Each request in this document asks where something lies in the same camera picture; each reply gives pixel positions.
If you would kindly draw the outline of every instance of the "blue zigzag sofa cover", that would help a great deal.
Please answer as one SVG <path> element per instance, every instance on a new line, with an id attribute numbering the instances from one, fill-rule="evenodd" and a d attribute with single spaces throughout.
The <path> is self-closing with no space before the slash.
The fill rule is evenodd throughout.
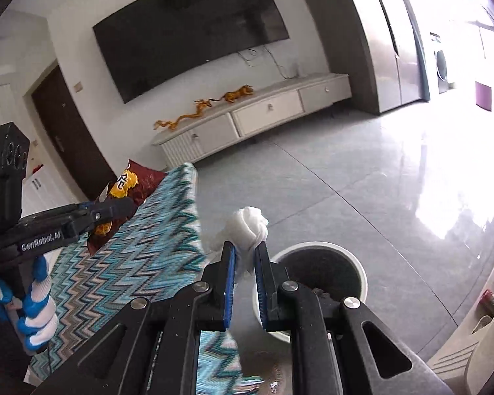
<path id="1" fill-rule="evenodd" d="M 59 327 L 49 354 L 38 354 L 31 362 L 41 379 L 132 298 L 166 299 L 197 279 L 206 255 L 195 184 L 195 168 L 184 164 L 169 172 L 134 217 L 94 256 L 88 254 L 86 236 L 62 250 L 51 274 Z M 201 333 L 196 393 L 256 393 L 262 381 L 243 377 L 236 342 L 228 332 Z"/>

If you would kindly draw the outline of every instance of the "white cloth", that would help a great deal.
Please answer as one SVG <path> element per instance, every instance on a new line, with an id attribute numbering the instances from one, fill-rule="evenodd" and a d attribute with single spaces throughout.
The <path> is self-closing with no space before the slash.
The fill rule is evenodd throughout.
<path id="1" fill-rule="evenodd" d="M 232 214 L 225 222 L 225 228 L 214 238 L 211 250 L 216 254 L 221 254 L 225 241 L 236 247 L 236 282 L 245 270 L 252 273 L 254 250 L 260 242 L 267 240 L 267 224 L 269 221 L 262 215 L 262 211 L 247 206 Z"/>

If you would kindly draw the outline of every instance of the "black tv screen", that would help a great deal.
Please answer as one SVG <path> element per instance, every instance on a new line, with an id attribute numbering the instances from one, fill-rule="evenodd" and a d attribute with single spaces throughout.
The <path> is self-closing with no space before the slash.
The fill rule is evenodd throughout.
<path id="1" fill-rule="evenodd" d="M 93 31 L 124 102 L 205 62 L 289 38 L 273 0 L 137 0 Z"/>

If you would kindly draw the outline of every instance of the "tv cabinet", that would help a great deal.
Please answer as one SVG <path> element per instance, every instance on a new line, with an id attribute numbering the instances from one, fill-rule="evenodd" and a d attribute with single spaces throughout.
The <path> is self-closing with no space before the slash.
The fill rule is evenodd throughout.
<path id="1" fill-rule="evenodd" d="M 170 168 L 196 162 L 275 126 L 351 98 L 347 74 L 319 74 L 285 80 L 233 104 L 220 102 L 177 129 L 162 130 L 158 146 Z"/>

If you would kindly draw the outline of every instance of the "screw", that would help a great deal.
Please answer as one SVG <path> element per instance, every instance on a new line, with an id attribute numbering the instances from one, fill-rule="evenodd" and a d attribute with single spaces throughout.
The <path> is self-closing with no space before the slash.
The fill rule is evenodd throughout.
<path id="1" fill-rule="evenodd" d="M 360 301 L 355 297 L 346 297 L 344 299 L 344 306 L 348 308 L 358 308 L 360 306 Z"/>
<path id="2" fill-rule="evenodd" d="M 203 282 L 203 281 L 195 282 L 192 285 L 192 289 L 195 292 L 205 292 L 205 291 L 208 291 L 209 288 L 210 288 L 210 285 L 207 284 L 207 282 Z"/>
<path id="3" fill-rule="evenodd" d="M 141 308 L 146 307 L 146 299 L 143 297 L 137 297 L 136 299 L 130 301 L 130 306 L 134 310 L 140 310 Z"/>
<path id="4" fill-rule="evenodd" d="M 284 291 L 293 292 L 298 289 L 298 284 L 295 281 L 285 281 L 282 284 L 282 288 L 284 289 Z"/>

